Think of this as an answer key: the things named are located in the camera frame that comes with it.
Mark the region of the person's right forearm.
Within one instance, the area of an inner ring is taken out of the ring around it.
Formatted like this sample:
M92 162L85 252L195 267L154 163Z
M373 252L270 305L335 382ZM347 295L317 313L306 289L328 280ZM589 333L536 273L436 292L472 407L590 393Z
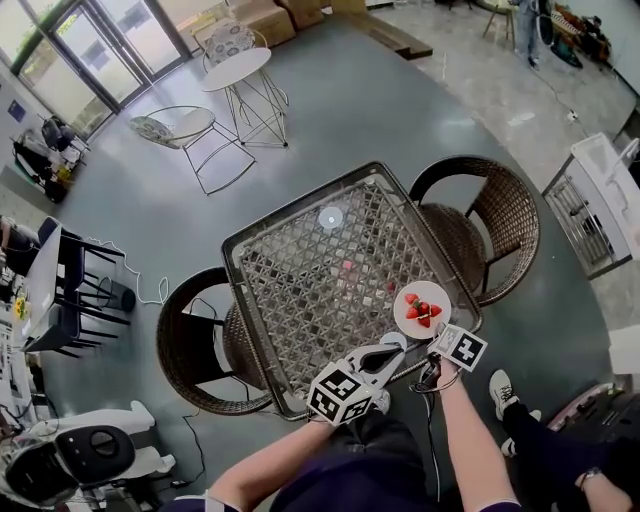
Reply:
M465 512L521 512L504 456L461 381L440 391L449 455Z

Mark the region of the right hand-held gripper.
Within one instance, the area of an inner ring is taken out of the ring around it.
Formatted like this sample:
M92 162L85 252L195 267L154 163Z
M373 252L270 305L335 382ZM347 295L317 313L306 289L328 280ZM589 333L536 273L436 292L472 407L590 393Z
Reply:
M429 345L427 365L420 375L420 390L435 391L440 376L440 359L446 358L459 366L462 372L471 373L487 348L487 342L464 328L440 322L434 330Z

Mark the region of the clothes rack with bags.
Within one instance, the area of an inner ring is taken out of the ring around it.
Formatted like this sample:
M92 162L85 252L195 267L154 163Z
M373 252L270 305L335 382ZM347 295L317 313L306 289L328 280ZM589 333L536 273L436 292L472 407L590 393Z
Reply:
M49 201L60 204L75 182L74 171L85 165L91 148L58 116L41 120L39 132L29 128L11 137L14 163Z

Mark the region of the low wide cardboard box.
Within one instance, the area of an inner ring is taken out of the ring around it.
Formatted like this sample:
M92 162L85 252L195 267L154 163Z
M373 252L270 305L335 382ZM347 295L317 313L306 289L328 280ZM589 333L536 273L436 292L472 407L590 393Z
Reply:
M258 45L263 47L273 48L296 36L288 12L275 0L221 0L198 15L189 34L204 48L213 30L229 21L238 21L257 33Z

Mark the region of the person's left forearm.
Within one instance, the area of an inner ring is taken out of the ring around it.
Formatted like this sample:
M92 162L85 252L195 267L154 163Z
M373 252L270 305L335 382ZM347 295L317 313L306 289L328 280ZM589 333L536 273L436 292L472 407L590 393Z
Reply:
M239 512L252 512L292 480L335 430L323 421L304 424L225 471L209 488L207 497Z

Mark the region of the white round plate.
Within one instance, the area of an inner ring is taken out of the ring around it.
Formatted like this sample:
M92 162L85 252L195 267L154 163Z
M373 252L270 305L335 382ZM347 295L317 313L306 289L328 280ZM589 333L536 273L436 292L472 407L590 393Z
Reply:
M414 304L408 304L405 301L405 295L413 293L419 296L419 300ZM414 319L407 319L406 313L410 307L417 310L421 302L427 302L429 305L436 304L442 309L442 313L437 317L429 315L419 315ZM402 288L396 295L393 305L394 320L399 330L407 337L415 340L429 340L434 336L434 330L438 323L448 324L451 319L452 307L449 296L445 290L431 281L415 281ZM431 326L425 328L418 323L421 317L430 317Z

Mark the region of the wooden planks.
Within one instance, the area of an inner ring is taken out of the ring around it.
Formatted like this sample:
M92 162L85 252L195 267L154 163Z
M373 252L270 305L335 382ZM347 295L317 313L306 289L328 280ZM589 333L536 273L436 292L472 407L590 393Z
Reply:
M367 13L342 13L340 17L405 60L433 55L431 46L375 16Z

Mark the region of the grey desk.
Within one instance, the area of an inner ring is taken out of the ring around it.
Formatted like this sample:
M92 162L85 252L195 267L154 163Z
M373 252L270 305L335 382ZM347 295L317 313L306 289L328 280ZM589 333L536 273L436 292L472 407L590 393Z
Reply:
M28 317L20 328L23 346L39 336L54 304L61 235L62 226L57 225L42 244L26 277L26 302L29 310Z

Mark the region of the dark blue chair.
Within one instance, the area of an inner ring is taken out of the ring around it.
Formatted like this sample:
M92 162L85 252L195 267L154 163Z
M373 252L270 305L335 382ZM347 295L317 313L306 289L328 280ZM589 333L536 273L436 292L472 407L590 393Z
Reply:
M28 353L51 351L75 358L77 355L71 351L73 348L94 348L100 345L101 338L117 337L108 332L85 328L85 317L120 325L129 323L128 320L111 313L119 310L101 308L97 304L98 284L104 277L110 276L95 274L88 269L87 263L90 256L96 256L114 264L116 259L122 258L124 254L83 239L51 217L46 218L38 229L40 248L57 225L62 226L62 235L54 304L49 310L44 331L38 337L32 338L24 350Z

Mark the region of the glass top wicker table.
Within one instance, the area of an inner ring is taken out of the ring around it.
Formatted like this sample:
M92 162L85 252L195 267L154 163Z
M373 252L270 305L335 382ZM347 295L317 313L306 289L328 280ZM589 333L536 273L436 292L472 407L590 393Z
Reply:
M232 293L277 413L305 417L331 361L397 327L403 288L444 289L454 324L478 331L480 307L435 232L383 163L367 163L227 238Z

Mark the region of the person's right hand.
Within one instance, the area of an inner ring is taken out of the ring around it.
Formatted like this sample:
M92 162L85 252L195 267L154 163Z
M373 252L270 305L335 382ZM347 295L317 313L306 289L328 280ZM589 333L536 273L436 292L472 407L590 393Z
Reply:
M462 369L446 358L440 359L440 376L435 386L436 393L448 393L463 389L460 376Z

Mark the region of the black mesh waste bin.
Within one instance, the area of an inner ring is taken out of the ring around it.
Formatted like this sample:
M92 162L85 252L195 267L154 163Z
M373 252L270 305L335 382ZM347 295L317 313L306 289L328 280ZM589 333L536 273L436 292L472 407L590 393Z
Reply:
M124 284L104 277L98 284L96 301L101 308L131 313L136 306L136 294Z

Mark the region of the black hard case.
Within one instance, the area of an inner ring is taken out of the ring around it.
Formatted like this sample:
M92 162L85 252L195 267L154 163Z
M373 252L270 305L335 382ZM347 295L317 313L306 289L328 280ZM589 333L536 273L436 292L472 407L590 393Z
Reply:
M547 427L590 443L640 441L640 393L614 383L598 384L569 403Z

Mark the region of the glass double door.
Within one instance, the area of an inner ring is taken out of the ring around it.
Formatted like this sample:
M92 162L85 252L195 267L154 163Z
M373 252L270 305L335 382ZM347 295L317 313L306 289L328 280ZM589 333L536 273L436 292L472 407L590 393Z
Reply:
M0 0L0 63L67 121L120 112L190 57L161 0Z

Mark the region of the person's dark clothing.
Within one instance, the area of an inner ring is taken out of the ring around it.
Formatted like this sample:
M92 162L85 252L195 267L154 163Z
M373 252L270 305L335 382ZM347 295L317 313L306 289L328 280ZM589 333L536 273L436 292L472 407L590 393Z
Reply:
M373 408L336 428L292 480L270 497L269 512L444 512L426 490L417 443L406 425ZM176 498L159 512L239 512L201 496Z

